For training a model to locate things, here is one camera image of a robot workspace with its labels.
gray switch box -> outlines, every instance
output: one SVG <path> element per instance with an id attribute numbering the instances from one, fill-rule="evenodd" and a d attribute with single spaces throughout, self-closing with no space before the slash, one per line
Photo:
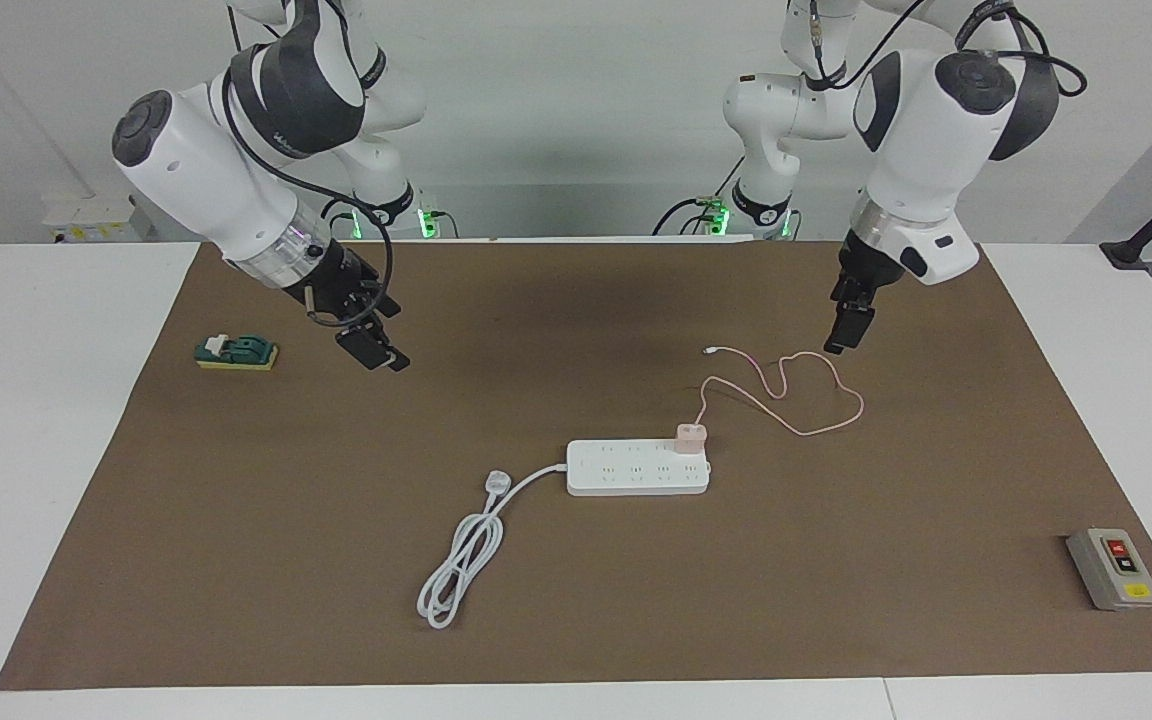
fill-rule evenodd
<path id="1" fill-rule="evenodd" d="M 1101 611 L 1152 607 L 1152 578 L 1126 530 L 1082 530 L 1064 544 Z"/>

robotic arm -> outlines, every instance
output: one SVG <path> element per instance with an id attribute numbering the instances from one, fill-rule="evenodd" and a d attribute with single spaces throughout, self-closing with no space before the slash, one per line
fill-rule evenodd
<path id="1" fill-rule="evenodd" d="M 355 206 L 387 240 L 389 228 L 420 222 L 420 191 L 376 132 L 419 122 L 424 94 L 372 40 L 358 0 L 229 5 L 285 26 L 282 37 L 243 50 L 205 85 L 137 100 L 114 132 L 119 168 L 166 213 L 215 242 L 230 265 L 338 328 L 339 344 L 359 363 L 397 372 L 410 361 L 381 323 L 401 311 L 388 296 L 388 263 L 381 276 L 275 177 L 321 190 L 280 168 L 333 152 L 355 187 L 353 197 L 329 196 Z"/>
<path id="2" fill-rule="evenodd" d="M 896 51 L 844 81 L 861 0 L 791 0 L 781 41 L 803 73 L 742 77 L 726 100 L 749 165 L 732 188 L 732 206 L 768 236 L 783 222 L 799 169 L 783 142 L 844 137 L 854 124 L 877 154 L 840 255 L 832 295 L 838 319 L 826 343 L 833 354 L 859 346 L 878 288 L 907 270 L 937 285 L 978 263 L 955 213 L 960 194 L 987 160 L 1005 160 L 1037 141 L 1066 94 L 1052 70 L 1064 63 L 1047 54 L 1041 32 L 1010 0 L 865 1 L 941 28 L 954 37 L 955 53 Z"/>

switch box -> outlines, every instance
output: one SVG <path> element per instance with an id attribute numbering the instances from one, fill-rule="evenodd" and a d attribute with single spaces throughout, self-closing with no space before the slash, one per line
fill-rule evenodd
<path id="1" fill-rule="evenodd" d="M 705 488 L 704 448 L 684 455 L 673 439 L 581 439 L 567 446 L 571 495 L 699 495 Z"/>
<path id="2" fill-rule="evenodd" d="M 1092 528 L 1064 544 L 1098 609 L 1152 607 L 1152 578 L 1126 530 Z"/>

electrical outlet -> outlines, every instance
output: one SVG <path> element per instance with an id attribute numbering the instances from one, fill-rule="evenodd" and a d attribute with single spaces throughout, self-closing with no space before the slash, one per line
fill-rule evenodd
<path id="1" fill-rule="evenodd" d="M 567 446 L 567 492 L 576 497 L 699 495 L 708 460 L 673 439 L 579 439 Z"/>

black mounting base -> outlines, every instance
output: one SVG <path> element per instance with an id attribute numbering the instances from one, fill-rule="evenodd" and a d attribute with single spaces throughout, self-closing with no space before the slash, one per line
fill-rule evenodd
<path id="1" fill-rule="evenodd" d="M 1142 263 L 1140 257 L 1126 242 L 1102 242 L 1101 252 L 1105 252 L 1106 258 L 1111 259 L 1111 265 L 1117 270 L 1145 270 L 1149 272 L 1149 265 Z M 1132 255 L 1135 255 L 1135 260 L 1130 259 Z"/>

